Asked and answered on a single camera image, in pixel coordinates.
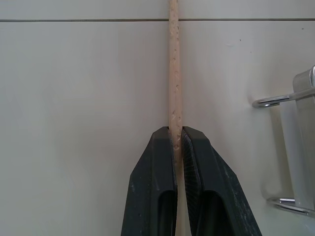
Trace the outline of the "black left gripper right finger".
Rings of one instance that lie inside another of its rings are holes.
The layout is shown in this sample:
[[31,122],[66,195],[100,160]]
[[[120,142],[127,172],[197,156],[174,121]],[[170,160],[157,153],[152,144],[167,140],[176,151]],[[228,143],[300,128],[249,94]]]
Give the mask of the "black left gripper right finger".
[[191,234],[261,235],[236,174],[204,133],[185,126],[182,153]]

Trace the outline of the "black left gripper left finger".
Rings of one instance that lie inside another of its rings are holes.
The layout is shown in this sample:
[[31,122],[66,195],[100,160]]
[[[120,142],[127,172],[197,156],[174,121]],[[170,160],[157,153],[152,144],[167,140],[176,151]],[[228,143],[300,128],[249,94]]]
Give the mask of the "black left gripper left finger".
[[164,126],[151,135],[130,175],[121,234],[175,235],[177,201],[173,144]]

